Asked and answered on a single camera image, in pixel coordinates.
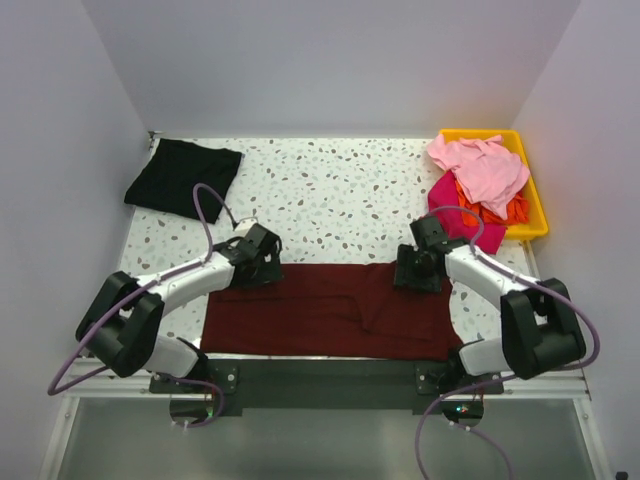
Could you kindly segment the dark red t shirt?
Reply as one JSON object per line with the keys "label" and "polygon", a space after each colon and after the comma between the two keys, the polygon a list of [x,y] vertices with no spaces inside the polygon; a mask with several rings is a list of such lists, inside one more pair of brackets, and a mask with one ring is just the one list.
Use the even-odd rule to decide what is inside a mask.
{"label": "dark red t shirt", "polygon": [[282,280],[210,294],[206,353],[444,361],[461,345],[452,286],[394,285],[393,263],[286,264]]}

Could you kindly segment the black t shirt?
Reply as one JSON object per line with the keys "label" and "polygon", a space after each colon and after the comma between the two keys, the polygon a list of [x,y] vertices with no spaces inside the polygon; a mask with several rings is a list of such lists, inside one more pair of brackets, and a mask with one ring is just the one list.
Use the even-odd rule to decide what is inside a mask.
{"label": "black t shirt", "polygon": [[243,159],[237,151],[162,139],[124,196],[124,203],[196,220],[193,188],[211,187],[225,199]]}

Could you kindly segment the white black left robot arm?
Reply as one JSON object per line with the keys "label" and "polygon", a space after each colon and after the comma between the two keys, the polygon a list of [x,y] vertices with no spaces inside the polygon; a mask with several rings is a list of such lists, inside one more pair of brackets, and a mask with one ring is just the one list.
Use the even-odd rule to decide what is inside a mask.
{"label": "white black left robot arm", "polygon": [[203,295],[282,280],[281,248],[278,235],[252,223],[173,269],[137,278],[118,271],[105,280],[76,340],[121,378],[146,370],[196,392],[207,380],[204,354],[187,340],[161,335],[163,318]]}

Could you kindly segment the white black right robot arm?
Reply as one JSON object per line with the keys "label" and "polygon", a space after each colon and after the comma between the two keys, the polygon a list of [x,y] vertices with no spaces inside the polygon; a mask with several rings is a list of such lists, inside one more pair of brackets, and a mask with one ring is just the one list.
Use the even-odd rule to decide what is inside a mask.
{"label": "white black right robot arm", "polygon": [[460,282],[500,315],[499,337],[453,349],[442,387],[466,393],[484,375],[510,371],[528,380],[585,358],[585,339],[564,283],[518,274],[471,241],[450,238],[434,215],[413,221],[410,229],[414,244],[397,249],[396,287],[439,293],[447,281]]}

